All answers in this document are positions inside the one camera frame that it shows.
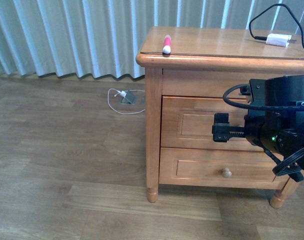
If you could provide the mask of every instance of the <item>nightstand leg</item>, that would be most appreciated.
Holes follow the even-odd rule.
[[[151,203],[158,200],[161,104],[162,104],[162,69],[145,68],[146,98],[146,187],[147,199]]]
[[[147,200],[150,203],[155,203],[158,200],[158,189],[157,188],[148,188],[147,189]]]
[[[295,182],[292,178],[289,178],[281,190],[276,190],[274,196],[270,200],[270,205],[274,209],[282,207],[284,200],[291,196],[297,187],[299,182]]]

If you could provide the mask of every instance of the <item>nightstand top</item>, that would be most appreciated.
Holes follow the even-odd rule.
[[[267,36],[269,33],[253,30],[256,36]],[[162,54],[166,35],[171,36],[171,55],[304,59],[300,35],[292,34],[296,43],[281,47],[255,40],[249,30],[245,29],[194,27],[154,26],[150,29],[140,53]]]
[[[267,36],[269,31],[254,29],[253,34]],[[162,54],[166,35],[171,36],[171,54]],[[245,29],[154,26],[136,62],[145,68],[304,74],[301,36],[292,34],[292,39],[296,43],[281,47],[255,40]]]

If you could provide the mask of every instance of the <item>drawer knob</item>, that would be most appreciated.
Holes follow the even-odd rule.
[[[232,172],[228,168],[222,169],[222,176],[224,178],[230,178],[232,176]]]

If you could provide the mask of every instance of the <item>drawer panel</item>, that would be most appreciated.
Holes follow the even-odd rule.
[[[226,143],[214,142],[212,125],[215,113],[229,113],[231,126],[244,126],[247,110],[230,106],[220,98],[164,96],[161,147],[262,152],[260,147],[251,145],[245,138],[231,138]]]
[[[221,98],[229,88],[248,84],[250,79],[270,79],[284,73],[262,73],[255,71],[202,71],[187,69],[163,69],[162,95]],[[238,91],[230,94],[238,98]]]
[[[161,148],[160,184],[235,188],[281,188],[288,177],[276,177],[264,153]],[[223,177],[223,169],[231,177]]]

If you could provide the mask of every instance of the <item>white curtain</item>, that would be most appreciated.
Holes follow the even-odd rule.
[[[150,27],[247,29],[275,3],[304,27],[304,0],[0,0],[0,74],[137,78],[144,69],[135,57]],[[298,30],[279,7],[253,28]]]

